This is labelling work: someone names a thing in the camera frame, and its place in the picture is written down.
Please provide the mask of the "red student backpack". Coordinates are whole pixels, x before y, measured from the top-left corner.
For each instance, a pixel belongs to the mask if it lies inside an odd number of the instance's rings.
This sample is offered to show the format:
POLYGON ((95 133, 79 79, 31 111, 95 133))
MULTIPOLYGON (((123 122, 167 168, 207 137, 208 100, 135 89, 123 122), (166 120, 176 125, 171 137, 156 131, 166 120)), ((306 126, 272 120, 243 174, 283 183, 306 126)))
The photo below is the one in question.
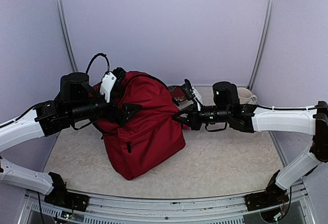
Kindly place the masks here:
POLYGON ((178 113, 168 87, 158 78, 139 71, 126 73, 114 102, 142 105, 125 126, 99 119, 95 128, 102 133, 109 161, 127 180, 155 168, 186 145, 178 113))

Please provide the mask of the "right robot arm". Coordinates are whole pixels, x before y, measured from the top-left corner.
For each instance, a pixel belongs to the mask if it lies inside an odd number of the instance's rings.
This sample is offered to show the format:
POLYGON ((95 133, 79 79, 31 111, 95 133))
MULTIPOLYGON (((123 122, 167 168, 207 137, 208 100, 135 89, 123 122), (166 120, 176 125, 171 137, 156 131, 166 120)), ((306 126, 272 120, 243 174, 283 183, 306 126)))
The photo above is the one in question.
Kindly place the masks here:
POLYGON ((199 130, 216 123, 234 130, 254 133, 262 131, 297 132, 311 135, 312 143, 287 167, 274 174, 262 194, 262 201, 272 206, 282 197, 282 192, 327 162, 327 103, 319 101, 314 106, 301 108, 275 108, 256 104, 241 104, 237 87, 230 82, 213 86, 214 105, 205 106, 188 79, 182 91, 191 105, 173 115, 173 119, 191 130, 199 130))

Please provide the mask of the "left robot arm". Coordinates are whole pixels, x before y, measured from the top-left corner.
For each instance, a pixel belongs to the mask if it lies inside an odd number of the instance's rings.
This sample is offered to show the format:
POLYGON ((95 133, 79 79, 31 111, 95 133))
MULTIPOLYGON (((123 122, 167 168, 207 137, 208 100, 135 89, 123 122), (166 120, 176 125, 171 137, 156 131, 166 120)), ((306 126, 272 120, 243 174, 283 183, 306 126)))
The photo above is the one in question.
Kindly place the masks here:
MULTIPOLYGON (((126 71, 117 68, 106 72, 98 86, 89 84, 86 73, 74 72, 60 79, 60 90, 54 100, 36 104, 22 115, 1 124, 1 151, 26 141, 49 137, 75 124, 101 118, 122 123, 127 112, 114 103, 114 95, 122 87, 126 71)), ((72 195, 59 174, 42 173, 1 158, 1 182, 51 195, 61 206, 68 205, 72 195)))

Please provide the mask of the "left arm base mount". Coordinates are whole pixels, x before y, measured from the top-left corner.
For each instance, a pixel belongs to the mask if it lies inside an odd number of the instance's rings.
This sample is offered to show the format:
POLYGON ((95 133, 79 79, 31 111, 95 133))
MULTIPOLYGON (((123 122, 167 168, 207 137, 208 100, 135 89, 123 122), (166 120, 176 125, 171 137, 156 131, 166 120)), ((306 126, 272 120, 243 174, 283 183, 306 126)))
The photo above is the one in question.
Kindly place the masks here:
POLYGON ((45 195, 44 202, 54 206, 86 212, 90 197, 85 194, 73 193, 67 190, 62 177, 53 172, 48 173, 52 179, 52 191, 45 195))

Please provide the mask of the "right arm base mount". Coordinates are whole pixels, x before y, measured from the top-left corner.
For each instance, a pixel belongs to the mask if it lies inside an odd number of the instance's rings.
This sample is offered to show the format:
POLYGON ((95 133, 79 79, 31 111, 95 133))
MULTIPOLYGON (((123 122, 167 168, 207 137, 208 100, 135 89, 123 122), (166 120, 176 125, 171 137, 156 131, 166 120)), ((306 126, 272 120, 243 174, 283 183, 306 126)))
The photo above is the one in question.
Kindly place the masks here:
POLYGON ((279 172, 280 170, 273 174, 264 191, 247 194, 244 197, 248 211, 272 207, 290 200, 287 190, 283 190, 276 185, 276 178, 279 172))

